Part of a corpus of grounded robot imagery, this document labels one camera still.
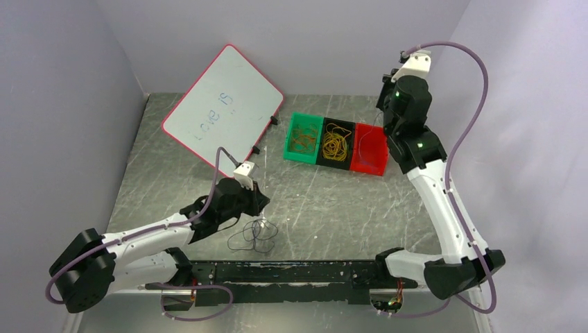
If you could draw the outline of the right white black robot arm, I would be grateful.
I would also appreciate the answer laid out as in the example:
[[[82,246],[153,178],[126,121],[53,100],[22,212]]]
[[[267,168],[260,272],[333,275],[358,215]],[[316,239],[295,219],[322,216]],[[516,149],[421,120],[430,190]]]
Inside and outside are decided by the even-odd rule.
[[[505,265],[501,250],[492,250],[467,216],[452,180],[446,175],[447,154],[425,122],[432,96],[425,79],[383,77],[377,108],[383,113],[386,143],[401,172],[417,190],[440,242],[439,255],[393,248],[377,255],[374,279],[391,287],[400,278],[425,284],[446,300],[478,286]]]

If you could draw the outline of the pink framed whiteboard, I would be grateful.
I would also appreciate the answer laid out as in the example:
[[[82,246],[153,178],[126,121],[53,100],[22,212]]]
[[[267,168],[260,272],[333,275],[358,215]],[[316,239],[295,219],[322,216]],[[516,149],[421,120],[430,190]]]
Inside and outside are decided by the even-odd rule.
[[[216,55],[161,128],[177,143],[220,174],[231,176],[234,159],[247,160],[284,102],[283,93],[234,45]]]

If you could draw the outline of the black plastic bin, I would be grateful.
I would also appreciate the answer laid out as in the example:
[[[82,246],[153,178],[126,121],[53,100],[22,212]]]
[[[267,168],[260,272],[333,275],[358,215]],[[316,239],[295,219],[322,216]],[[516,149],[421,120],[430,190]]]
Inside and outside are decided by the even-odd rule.
[[[355,123],[324,118],[316,164],[349,170],[354,152]]]

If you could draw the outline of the red plastic bin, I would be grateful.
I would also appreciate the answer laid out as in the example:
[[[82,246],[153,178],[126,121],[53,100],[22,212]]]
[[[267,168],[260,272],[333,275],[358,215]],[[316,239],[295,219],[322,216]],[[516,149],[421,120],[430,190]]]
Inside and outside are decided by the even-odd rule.
[[[388,164],[388,146],[381,126],[355,124],[354,152],[350,170],[382,176]]]

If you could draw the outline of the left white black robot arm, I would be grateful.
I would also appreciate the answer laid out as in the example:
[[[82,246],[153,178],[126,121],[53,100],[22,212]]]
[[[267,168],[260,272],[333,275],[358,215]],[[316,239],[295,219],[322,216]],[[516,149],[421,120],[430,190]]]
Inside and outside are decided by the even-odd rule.
[[[181,248],[217,233],[231,219],[260,216],[269,203],[258,183],[248,189],[223,178],[209,194],[161,221],[115,233],[84,230],[51,265],[45,297],[75,314],[141,284],[196,286],[193,265]]]

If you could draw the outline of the green plastic bin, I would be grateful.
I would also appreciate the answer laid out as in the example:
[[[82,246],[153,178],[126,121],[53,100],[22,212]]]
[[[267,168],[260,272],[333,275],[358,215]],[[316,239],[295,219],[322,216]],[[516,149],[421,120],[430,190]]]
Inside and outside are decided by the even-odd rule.
[[[324,118],[294,112],[284,141],[283,158],[294,162],[315,164],[322,136]]]

